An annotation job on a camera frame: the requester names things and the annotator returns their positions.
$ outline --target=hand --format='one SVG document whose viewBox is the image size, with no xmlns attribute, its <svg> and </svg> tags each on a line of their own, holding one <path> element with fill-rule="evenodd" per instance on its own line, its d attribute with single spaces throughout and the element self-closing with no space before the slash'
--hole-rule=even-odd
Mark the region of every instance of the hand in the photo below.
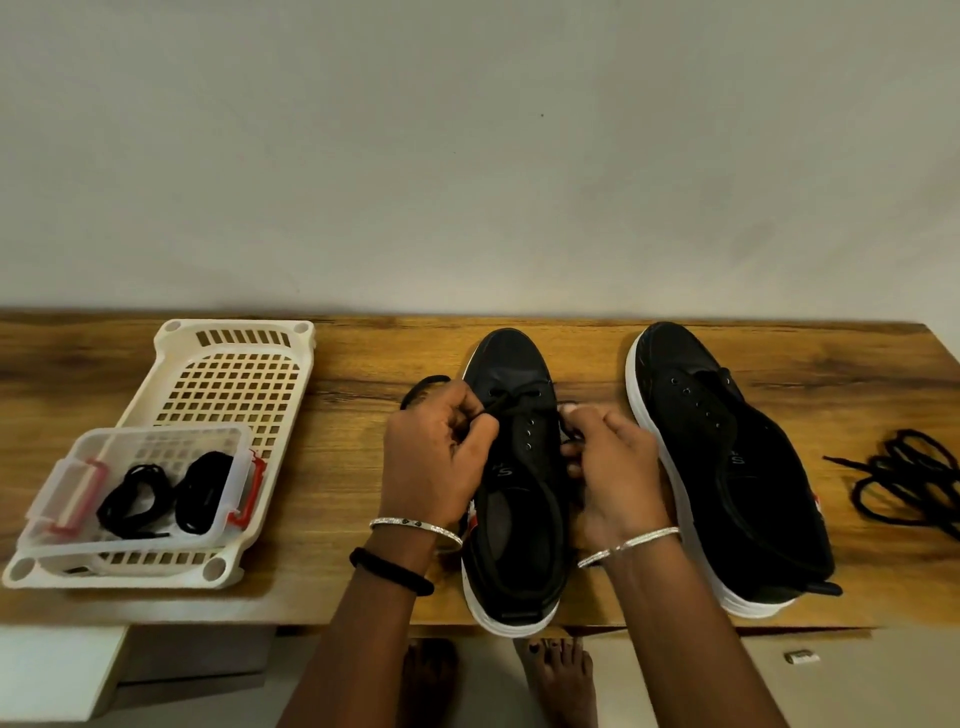
<svg viewBox="0 0 960 728">
<path fill-rule="evenodd" d="M 458 442 L 455 433 L 469 424 Z M 380 517 L 447 527 L 457 522 L 483 474 L 500 425 L 461 379 L 395 412 L 383 439 Z"/>
<path fill-rule="evenodd" d="M 567 472 L 587 481 L 583 535 L 603 550 L 671 525 L 660 492 L 657 439 L 614 408 L 565 404 L 561 416 L 584 435 L 561 452 Z"/>
</svg>

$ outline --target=wooden table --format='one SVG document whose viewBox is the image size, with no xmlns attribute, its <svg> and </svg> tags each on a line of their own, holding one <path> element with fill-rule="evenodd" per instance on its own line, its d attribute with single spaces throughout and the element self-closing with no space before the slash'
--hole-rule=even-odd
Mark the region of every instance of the wooden table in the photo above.
<svg viewBox="0 0 960 728">
<path fill-rule="evenodd" d="M 0 562 L 53 463 L 88 429 L 113 425 L 154 359 L 165 318 L 0 316 Z M 347 555 L 375 513 L 388 415 L 422 376 L 456 375 L 491 329 L 516 326 L 542 351 L 562 399 L 619 400 L 624 357 L 649 322 L 427 317 L 316 319 L 317 349 L 267 525 L 221 592 L 0 589 L 0 623 L 329 622 Z M 747 398 L 786 430 L 820 496 L 839 598 L 806 595 L 773 619 L 789 627 L 960 622 L 960 544 L 935 529 L 868 522 L 850 505 L 852 473 L 900 427 L 960 453 L 960 364 L 912 324 L 702 323 L 694 332 Z M 459 572 L 430 574 L 418 624 L 471 624 Z M 600 570 L 575 572 L 556 622 L 618 625 Z"/>
</svg>

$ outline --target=black shoelace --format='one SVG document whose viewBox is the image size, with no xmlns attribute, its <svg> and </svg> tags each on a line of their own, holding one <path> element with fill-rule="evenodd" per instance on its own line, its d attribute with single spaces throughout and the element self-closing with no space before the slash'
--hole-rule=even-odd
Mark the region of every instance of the black shoelace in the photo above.
<svg viewBox="0 0 960 728">
<path fill-rule="evenodd" d="M 911 446 L 909 439 L 921 440 L 943 457 L 920 452 Z M 831 463 L 867 473 L 857 480 L 850 493 L 853 507 L 869 519 L 892 525 L 936 526 L 952 538 L 960 541 L 960 468 L 957 459 L 943 445 L 916 429 L 902 429 L 897 436 L 883 443 L 884 455 L 874 455 L 866 463 L 842 457 L 826 457 Z M 872 484 L 879 485 L 893 496 L 923 514 L 917 519 L 902 519 L 884 516 L 871 510 L 863 502 L 864 491 Z"/>
<path fill-rule="evenodd" d="M 121 539 L 160 539 L 170 534 L 142 529 L 173 509 L 180 530 L 202 535 L 213 524 L 232 464 L 231 455 L 217 450 L 208 452 L 191 463 L 176 488 L 159 465 L 135 465 L 104 498 L 97 509 L 97 520 Z M 141 485 L 150 488 L 154 502 L 147 510 L 131 514 Z"/>
<path fill-rule="evenodd" d="M 145 485 L 154 493 L 150 508 L 130 514 L 130 509 Z M 112 490 L 97 509 L 100 525 L 121 539 L 159 539 L 169 533 L 141 531 L 169 512 L 174 505 L 174 489 L 167 473 L 159 465 L 136 465 L 127 471 L 123 482 Z"/>
<path fill-rule="evenodd" d="M 403 400 L 400 402 L 400 409 L 409 407 L 427 387 L 449 381 L 450 377 L 447 375 L 425 376 L 414 384 L 410 391 L 403 397 Z M 543 381 L 530 382 L 524 388 L 514 392 L 506 389 L 491 389 L 490 396 L 496 399 L 484 407 L 484 412 L 494 417 L 512 417 L 514 415 L 527 415 L 535 412 L 543 415 L 557 415 L 556 407 L 546 404 L 538 405 L 536 402 L 536 398 L 540 397 L 540 390 L 533 385 L 549 383 L 546 379 Z M 560 418 L 560 424 L 561 427 L 564 427 L 562 418 Z M 564 432 L 571 438 L 574 436 L 574 433 L 568 432 L 565 428 Z"/>
</svg>

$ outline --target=silver bangle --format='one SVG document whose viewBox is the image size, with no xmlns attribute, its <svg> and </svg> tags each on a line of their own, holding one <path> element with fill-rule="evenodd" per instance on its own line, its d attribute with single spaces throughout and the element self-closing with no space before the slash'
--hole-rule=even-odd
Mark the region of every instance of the silver bangle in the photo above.
<svg viewBox="0 0 960 728">
<path fill-rule="evenodd" d="M 456 543 L 458 548 L 464 547 L 463 539 L 461 539 L 453 531 L 448 531 L 445 528 L 440 528 L 438 525 L 433 523 L 424 523 L 423 521 L 413 521 L 411 519 L 373 519 L 370 521 L 370 528 L 378 525 L 408 525 L 411 528 L 420 528 L 424 531 L 432 531 L 433 533 L 439 534 L 441 536 L 446 536 Z"/>
<path fill-rule="evenodd" d="M 671 533 L 680 533 L 680 529 L 675 525 L 670 526 L 669 528 L 659 528 L 656 531 L 644 533 L 642 536 L 636 536 L 630 541 L 624 541 L 622 544 L 620 544 L 620 546 L 608 548 L 604 551 L 597 551 L 595 554 L 588 556 L 583 561 L 577 562 L 577 569 L 582 569 L 583 567 L 588 567 L 590 564 L 595 564 L 602 559 L 606 559 L 612 553 L 616 553 L 617 551 L 622 551 L 633 546 L 639 546 L 640 544 L 646 544 L 647 542 L 655 541 L 663 536 L 669 536 Z"/>
</svg>

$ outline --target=bracelet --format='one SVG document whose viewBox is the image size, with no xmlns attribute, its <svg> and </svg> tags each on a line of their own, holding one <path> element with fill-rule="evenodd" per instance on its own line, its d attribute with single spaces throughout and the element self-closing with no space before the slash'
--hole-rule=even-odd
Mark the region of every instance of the bracelet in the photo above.
<svg viewBox="0 0 960 728">
<path fill-rule="evenodd" d="M 418 573 L 405 569 L 391 561 L 381 559 L 365 548 L 355 548 L 350 554 L 350 563 L 353 564 L 355 569 L 357 565 L 362 566 L 374 576 L 379 576 L 381 579 L 399 584 L 417 596 L 430 596 L 433 594 L 433 583 L 429 579 L 424 579 Z"/>
<path fill-rule="evenodd" d="M 594 564 L 598 561 L 601 561 L 602 559 L 606 559 L 612 553 L 616 553 L 617 551 L 623 551 L 633 546 L 646 544 L 647 542 L 655 541 L 656 539 L 661 538 L 662 536 L 669 536 L 672 533 L 680 533 L 680 529 L 677 526 L 670 526 L 669 528 L 659 528 L 656 531 L 650 531 L 650 533 L 644 533 L 642 536 L 636 536 L 630 541 L 624 541 L 622 544 L 620 544 L 620 546 L 616 546 L 615 548 L 608 548 L 604 551 L 597 551 L 592 556 L 588 556 L 583 561 L 580 561 L 577 563 L 577 569 L 588 567 L 590 564 Z"/>
<path fill-rule="evenodd" d="M 457 548 L 463 548 L 464 542 L 457 534 L 453 531 L 448 531 L 445 528 L 440 528 L 438 525 L 433 523 L 424 523 L 423 521 L 411 521 L 410 519 L 373 519 L 370 521 L 370 528 L 373 528 L 377 525 L 409 525 L 412 528 L 420 528 L 424 531 L 432 531 L 433 533 L 439 534 L 441 536 L 446 536 L 450 541 L 456 543 Z"/>
</svg>

